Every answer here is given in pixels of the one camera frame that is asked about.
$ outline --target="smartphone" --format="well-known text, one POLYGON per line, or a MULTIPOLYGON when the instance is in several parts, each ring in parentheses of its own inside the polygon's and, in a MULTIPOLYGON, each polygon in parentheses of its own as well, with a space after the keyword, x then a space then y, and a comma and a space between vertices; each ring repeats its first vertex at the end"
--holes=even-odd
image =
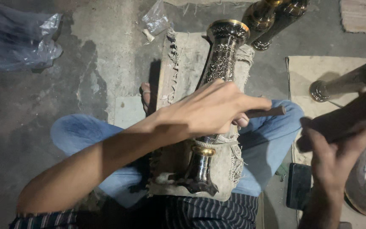
POLYGON ((312 185, 312 167, 291 163, 287 184, 286 206, 293 209, 304 210, 307 206, 312 185))

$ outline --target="blue jeans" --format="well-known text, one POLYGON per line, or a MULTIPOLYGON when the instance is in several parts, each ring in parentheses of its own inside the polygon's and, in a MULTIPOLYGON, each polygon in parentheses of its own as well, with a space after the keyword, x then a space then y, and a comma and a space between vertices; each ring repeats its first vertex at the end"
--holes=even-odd
MULTIPOLYGON (((272 107, 283 105, 286 115, 252 118, 240 131, 238 141, 246 165, 243 178, 232 191, 259 196, 278 169, 300 129, 302 109, 289 100, 272 100, 272 107)), ((58 119, 50 130, 53 143, 67 156, 109 138, 122 128, 84 114, 72 114, 58 119)), ((120 205, 129 208, 146 195, 145 189, 132 191, 139 183, 146 183, 148 162, 138 159, 118 169, 105 179, 99 188, 120 205)))

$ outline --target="bare foot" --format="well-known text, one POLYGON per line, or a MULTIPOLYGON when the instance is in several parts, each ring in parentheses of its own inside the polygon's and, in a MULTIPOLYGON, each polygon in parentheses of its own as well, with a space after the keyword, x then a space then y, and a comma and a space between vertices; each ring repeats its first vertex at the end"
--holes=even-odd
POLYGON ((142 104, 144 105, 144 111, 148 115, 149 104, 150 104, 150 84, 148 82, 144 82, 141 84, 142 89, 142 104))

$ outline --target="plastic bag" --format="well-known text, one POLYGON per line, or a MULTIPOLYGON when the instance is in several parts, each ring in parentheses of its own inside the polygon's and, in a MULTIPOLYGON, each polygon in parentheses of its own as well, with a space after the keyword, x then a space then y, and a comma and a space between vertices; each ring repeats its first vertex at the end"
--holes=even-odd
POLYGON ((158 0, 142 20, 146 23, 148 30, 153 35, 158 35, 170 27, 170 20, 166 15, 163 0, 158 0))
POLYGON ((0 71, 46 68, 62 53, 52 40, 61 15, 24 13, 0 5, 0 71))

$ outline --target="dark brass vase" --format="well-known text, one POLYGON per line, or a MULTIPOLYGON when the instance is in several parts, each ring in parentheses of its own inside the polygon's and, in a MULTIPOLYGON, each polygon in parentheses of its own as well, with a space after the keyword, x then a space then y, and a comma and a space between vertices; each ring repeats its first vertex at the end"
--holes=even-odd
POLYGON ((292 0, 290 3, 279 6, 275 12, 275 22, 272 27, 257 38, 252 46, 259 51, 267 50, 274 36, 304 15, 308 4, 309 0, 292 0))
POLYGON ((335 80, 313 82, 309 87, 309 93, 315 101, 325 102, 337 95, 361 92, 364 88, 366 88, 366 64, 335 80))
POLYGON ((261 0, 246 9, 242 22, 250 31, 247 44, 251 45, 272 27, 275 22, 275 10, 281 3, 282 0, 261 0))
MULTIPOLYGON (((217 78, 233 81, 237 50, 249 37, 248 27, 236 20, 219 20, 209 26, 207 36, 213 45, 200 85, 217 78)), ((218 192, 210 176, 211 159, 216 151, 209 147, 216 143, 217 138, 218 135, 213 134, 196 139, 205 144, 192 148, 187 171, 177 185, 186 187, 192 194, 205 191, 214 196, 218 192)))

